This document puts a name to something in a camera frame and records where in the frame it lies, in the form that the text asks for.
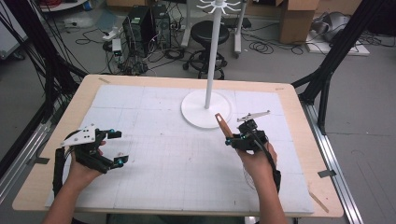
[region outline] hook rack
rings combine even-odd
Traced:
[[[225,13],[225,11],[224,11],[224,8],[225,8],[225,7],[227,7],[228,9],[230,9],[230,10],[232,10],[232,11],[240,11],[240,10],[241,10],[241,9],[233,9],[233,8],[229,7],[229,5],[230,5],[230,6],[239,5],[240,2],[237,2],[237,3],[226,3],[226,1],[227,1],[227,0],[214,0],[214,1],[211,1],[211,2],[206,2],[206,1],[204,1],[204,0],[201,0],[202,3],[206,3],[206,4],[209,4],[209,5],[204,6],[204,7],[200,7],[200,6],[197,6],[197,7],[199,7],[199,8],[213,7],[213,9],[209,12],[210,14],[212,14],[212,13],[216,10],[216,8],[221,8],[221,10],[222,10],[222,12],[223,12],[224,15],[228,15],[228,14]]]

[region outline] black chair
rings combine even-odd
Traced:
[[[191,27],[191,37],[196,42],[200,43],[205,49],[195,51],[189,58],[189,60],[183,64],[183,69],[189,69],[189,66],[193,67],[198,73],[198,78],[202,77],[202,73],[207,74],[209,69],[209,60],[210,60],[210,46],[212,44],[212,29],[213,29],[213,21],[200,21],[194,24]],[[224,25],[220,25],[219,29],[219,43],[218,45],[227,41],[230,36],[230,32],[227,27]],[[224,57],[217,53],[216,56],[216,66],[215,71],[221,72],[221,77],[219,79],[224,79],[224,72],[221,69],[225,67],[227,62],[224,60]]]

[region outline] chair base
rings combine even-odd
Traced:
[[[189,60],[183,64],[183,69],[188,70],[189,66],[193,67],[199,72],[198,78],[201,79],[202,74],[208,73],[209,59],[210,51],[208,51],[207,49],[197,50],[190,56]],[[227,66],[227,61],[224,60],[224,57],[221,54],[217,53],[215,71],[220,71],[221,73],[221,77],[219,77],[218,80],[224,80],[224,72],[222,70],[222,67],[225,66]]]

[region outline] white pole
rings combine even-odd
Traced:
[[[223,0],[216,0],[216,5],[222,5],[222,2]],[[210,97],[212,94],[213,77],[215,75],[216,57],[218,53],[220,22],[221,8],[216,7],[213,19],[212,44],[210,45],[209,69],[207,71],[205,109],[208,109],[210,107]]]

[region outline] round white base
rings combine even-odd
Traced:
[[[189,93],[181,103],[181,113],[184,118],[199,128],[218,128],[219,124],[215,115],[220,113],[225,121],[231,118],[231,104],[222,95],[213,92],[210,99],[210,107],[205,109],[206,90]]]

